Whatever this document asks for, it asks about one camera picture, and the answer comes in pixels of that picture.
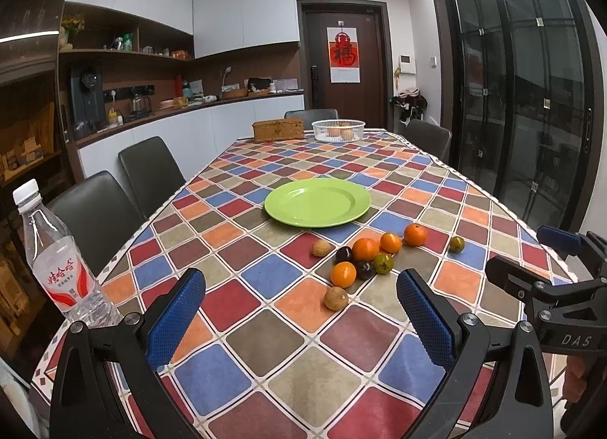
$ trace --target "plastic bottle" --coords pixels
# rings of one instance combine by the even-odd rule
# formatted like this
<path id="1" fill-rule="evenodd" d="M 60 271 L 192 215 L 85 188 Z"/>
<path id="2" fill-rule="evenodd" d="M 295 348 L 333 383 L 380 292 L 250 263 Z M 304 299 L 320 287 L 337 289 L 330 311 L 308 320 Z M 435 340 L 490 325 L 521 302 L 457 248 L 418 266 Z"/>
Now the plastic bottle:
<path id="1" fill-rule="evenodd" d="M 36 180 L 14 190 L 13 199 L 23 218 L 27 263 L 66 319 L 90 328 L 118 324 L 122 316 L 101 291 L 66 225 L 42 204 Z"/>

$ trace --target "table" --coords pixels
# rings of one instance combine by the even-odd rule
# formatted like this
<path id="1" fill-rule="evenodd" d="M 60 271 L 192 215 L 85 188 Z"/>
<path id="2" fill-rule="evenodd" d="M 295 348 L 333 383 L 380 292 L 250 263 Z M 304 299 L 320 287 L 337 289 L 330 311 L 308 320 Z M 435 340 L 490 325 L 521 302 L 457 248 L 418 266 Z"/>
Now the table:
<path id="1" fill-rule="evenodd" d="M 266 215 L 263 201 L 272 189 L 314 176 L 361 184 L 371 194 L 371 208 L 355 222 L 317 230 Z M 390 274 L 355 282 L 342 312 L 324 307 L 332 256 L 310 256 L 316 239 L 338 248 L 360 237 L 402 232 L 413 221 L 428 227 L 423 247 L 404 247 Z M 460 254 L 446 252 L 454 233 L 467 242 Z M 204 437 L 388 439 L 406 431 L 443 375 L 396 298 L 397 274 L 415 268 L 460 313 L 513 327 L 523 316 L 521 303 L 487 283 L 483 273 L 497 252 L 554 284 L 577 281 L 495 198 L 404 139 L 371 130 L 343 146 L 312 137 L 237 141 L 140 228 L 101 280 L 127 314 L 143 312 L 189 266 L 205 274 L 201 311 L 161 373 Z M 47 400 L 66 328 L 33 378 Z M 565 358 L 544 360 L 556 401 Z M 151 436 L 116 366 L 113 372 L 133 424 Z M 490 375 L 486 365 L 462 427 Z"/>

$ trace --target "orange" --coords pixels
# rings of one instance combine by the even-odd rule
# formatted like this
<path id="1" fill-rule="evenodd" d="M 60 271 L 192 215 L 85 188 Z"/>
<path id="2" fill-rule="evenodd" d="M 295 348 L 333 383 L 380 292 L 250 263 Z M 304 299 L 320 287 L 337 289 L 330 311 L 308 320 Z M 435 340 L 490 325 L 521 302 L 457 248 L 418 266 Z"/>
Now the orange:
<path id="1" fill-rule="evenodd" d="M 347 288 L 356 280 L 356 268 L 349 261 L 342 261 L 333 266 L 331 283 L 336 287 Z"/>
<path id="2" fill-rule="evenodd" d="M 384 251 L 394 254 L 395 252 L 398 252 L 401 247 L 403 247 L 403 241 L 394 232 L 386 232 L 381 236 L 379 246 Z"/>
<path id="3" fill-rule="evenodd" d="M 424 225 L 410 224 L 404 232 L 404 239 L 407 245 L 414 247 L 422 245 L 428 238 L 428 229 Z"/>
<path id="4" fill-rule="evenodd" d="M 379 244 L 377 240 L 363 237 L 354 242 L 352 246 L 354 259 L 357 261 L 372 261 L 379 254 Z"/>

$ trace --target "dark purple fruit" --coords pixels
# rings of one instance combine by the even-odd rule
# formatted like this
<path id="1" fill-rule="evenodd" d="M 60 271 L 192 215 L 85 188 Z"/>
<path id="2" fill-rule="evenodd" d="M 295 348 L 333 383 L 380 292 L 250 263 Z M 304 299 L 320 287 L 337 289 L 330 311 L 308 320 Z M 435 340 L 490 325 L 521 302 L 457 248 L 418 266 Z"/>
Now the dark purple fruit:
<path id="1" fill-rule="evenodd" d="M 347 245 L 340 247 L 335 253 L 335 260 L 333 261 L 333 264 L 342 263 L 344 261 L 354 261 L 354 253 Z"/>
<path id="2" fill-rule="evenodd" d="M 356 261 L 354 267 L 356 267 L 356 277 L 360 280 L 368 280 L 375 276 L 375 266 L 372 262 Z"/>

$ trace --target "metal screw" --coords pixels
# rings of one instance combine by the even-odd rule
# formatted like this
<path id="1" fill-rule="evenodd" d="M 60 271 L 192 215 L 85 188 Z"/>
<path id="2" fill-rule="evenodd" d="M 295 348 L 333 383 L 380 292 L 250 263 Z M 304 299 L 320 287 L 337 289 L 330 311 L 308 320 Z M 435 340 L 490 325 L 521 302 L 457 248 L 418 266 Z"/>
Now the metal screw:
<path id="1" fill-rule="evenodd" d="M 139 323 L 139 320 L 142 318 L 142 315 L 139 314 L 139 312 L 129 312 L 125 317 L 124 317 L 124 322 L 128 325 L 128 326 L 134 326 L 135 324 Z"/>
<path id="2" fill-rule="evenodd" d="M 518 326 L 520 326 L 521 330 L 523 330 L 525 333 L 530 333 L 533 331 L 533 325 L 529 321 L 521 321 L 518 323 Z"/>
<path id="3" fill-rule="evenodd" d="M 478 323 L 478 318 L 474 314 L 471 314 L 469 312 L 463 314 L 461 320 L 464 321 L 464 323 L 468 326 L 476 326 L 476 324 Z"/>
<path id="4" fill-rule="evenodd" d="M 84 323 L 82 321 L 76 321 L 72 323 L 70 326 L 70 331 L 72 333 L 80 333 L 84 329 Z"/>

